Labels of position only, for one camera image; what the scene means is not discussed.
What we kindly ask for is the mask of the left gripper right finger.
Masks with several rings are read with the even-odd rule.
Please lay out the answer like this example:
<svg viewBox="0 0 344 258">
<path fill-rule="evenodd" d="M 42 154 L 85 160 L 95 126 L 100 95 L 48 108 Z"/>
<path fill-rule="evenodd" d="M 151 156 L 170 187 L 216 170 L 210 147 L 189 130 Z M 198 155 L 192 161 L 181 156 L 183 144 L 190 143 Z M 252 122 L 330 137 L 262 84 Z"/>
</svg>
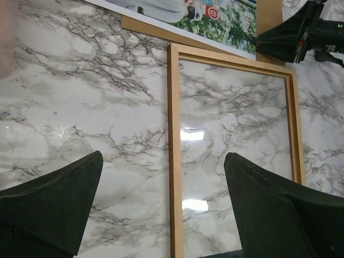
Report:
<svg viewBox="0 0 344 258">
<path fill-rule="evenodd" d="M 343 257 L 343 198 L 274 174 L 237 153 L 224 170 L 244 257 Z"/>
</svg>

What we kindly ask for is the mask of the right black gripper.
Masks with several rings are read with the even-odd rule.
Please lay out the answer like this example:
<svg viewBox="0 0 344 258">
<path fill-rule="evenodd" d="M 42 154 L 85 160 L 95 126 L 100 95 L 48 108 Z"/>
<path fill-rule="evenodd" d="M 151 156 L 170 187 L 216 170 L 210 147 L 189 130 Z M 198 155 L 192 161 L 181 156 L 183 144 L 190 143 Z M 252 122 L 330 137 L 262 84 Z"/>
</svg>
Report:
<svg viewBox="0 0 344 258">
<path fill-rule="evenodd" d="M 280 61 L 300 63 L 308 51 L 314 51 L 318 62 L 331 62 L 343 67 L 343 22 L 324 19 L 330 1 L 307 1 L 292 17 L 260 34 L 255 39 L 256 51 Z"/>
</svg>

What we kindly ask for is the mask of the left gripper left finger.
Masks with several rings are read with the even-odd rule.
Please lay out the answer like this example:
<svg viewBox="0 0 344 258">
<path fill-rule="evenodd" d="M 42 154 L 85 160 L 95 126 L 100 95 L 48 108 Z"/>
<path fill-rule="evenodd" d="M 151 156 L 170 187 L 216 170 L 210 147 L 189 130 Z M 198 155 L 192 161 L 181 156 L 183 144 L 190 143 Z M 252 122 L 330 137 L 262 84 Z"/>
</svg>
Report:
<svg viewBox="0 0 344 258">
<path fill-rule="evenodd" d="M 78 255 L 103 169 L 95 151 L 1 191 L 1 257 Z"/>
</svg>

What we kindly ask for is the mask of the brown frame backing board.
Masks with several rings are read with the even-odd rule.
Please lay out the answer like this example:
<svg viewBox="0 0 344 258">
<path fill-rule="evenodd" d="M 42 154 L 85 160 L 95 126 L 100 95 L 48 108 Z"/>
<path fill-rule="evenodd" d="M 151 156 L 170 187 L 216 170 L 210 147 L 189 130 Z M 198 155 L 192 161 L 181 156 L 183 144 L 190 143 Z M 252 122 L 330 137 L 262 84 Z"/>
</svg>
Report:
<svg viewBox="0 0 344 258">
<path fill-rule="evenodd" d="M 124 29 L 283 66 L 271 58 L 264 41 L 272 42 L 282 23 L 282 1 L 185 1 L 189 14 L 170 21 L 150 15 L 147 7 L 122 15 Z"/>
</svg>

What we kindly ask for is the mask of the photo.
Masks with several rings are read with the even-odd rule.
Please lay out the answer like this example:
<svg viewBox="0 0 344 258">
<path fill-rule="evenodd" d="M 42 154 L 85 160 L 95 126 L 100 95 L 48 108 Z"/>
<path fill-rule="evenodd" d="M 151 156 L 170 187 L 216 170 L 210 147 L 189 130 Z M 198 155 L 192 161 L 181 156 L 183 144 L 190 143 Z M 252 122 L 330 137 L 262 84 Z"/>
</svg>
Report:
<svg viewBox="0 0 344 258">
<path fill-rule="evenodd" d="M 235 55 L 255 59 L 256 1 L 92 1 L 133 18 Z"/>
</svg>

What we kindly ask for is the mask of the clear acrylic glass sheet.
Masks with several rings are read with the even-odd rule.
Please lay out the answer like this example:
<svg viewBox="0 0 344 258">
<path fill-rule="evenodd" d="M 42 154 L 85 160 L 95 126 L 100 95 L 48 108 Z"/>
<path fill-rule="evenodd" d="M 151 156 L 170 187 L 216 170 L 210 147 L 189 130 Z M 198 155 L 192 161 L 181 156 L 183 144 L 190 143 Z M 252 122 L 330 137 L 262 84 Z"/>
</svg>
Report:
<svg viewBox="0 0 344 258">
<path fill-rule="evenodd" d="M 238 250 L 225 156 L 292 178 L 285 81 L 182 60 L 180 105 L 184 255 Z"/>
</svg>

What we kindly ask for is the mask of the brown wooden picture frame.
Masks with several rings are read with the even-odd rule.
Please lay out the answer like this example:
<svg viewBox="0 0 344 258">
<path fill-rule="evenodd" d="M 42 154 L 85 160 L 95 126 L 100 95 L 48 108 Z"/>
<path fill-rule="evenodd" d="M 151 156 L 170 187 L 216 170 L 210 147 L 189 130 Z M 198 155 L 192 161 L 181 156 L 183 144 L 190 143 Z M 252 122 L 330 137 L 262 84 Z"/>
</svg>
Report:
<svg viewBox="0 0 344 258">
<path fill-rule="evenodd" d="M 180 119 L 180 60 L 215 65 L 275 77 L 285 82 L 289 144 L 293 180 L 306 184 L 304 146 L 299 108 L 297 73 L 294 69 L 245 59 L 201 48 L 171 43 L 167 48 L 168 157 L 170 256 L 184 256 Z"/>
</svg>

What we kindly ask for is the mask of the pink plastic storage box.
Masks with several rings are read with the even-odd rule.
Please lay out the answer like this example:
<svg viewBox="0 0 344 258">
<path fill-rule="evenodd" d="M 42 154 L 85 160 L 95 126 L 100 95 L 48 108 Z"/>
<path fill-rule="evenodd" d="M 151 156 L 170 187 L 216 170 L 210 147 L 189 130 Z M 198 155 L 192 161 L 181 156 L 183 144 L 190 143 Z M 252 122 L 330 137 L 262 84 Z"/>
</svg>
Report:
<svg viewBox="0 0 344 258">
<path fill-rule="evenodd" d="M 15 62 L 19 1 L 1 0 L 1 78 L 7 77 Z"/>
</svg>

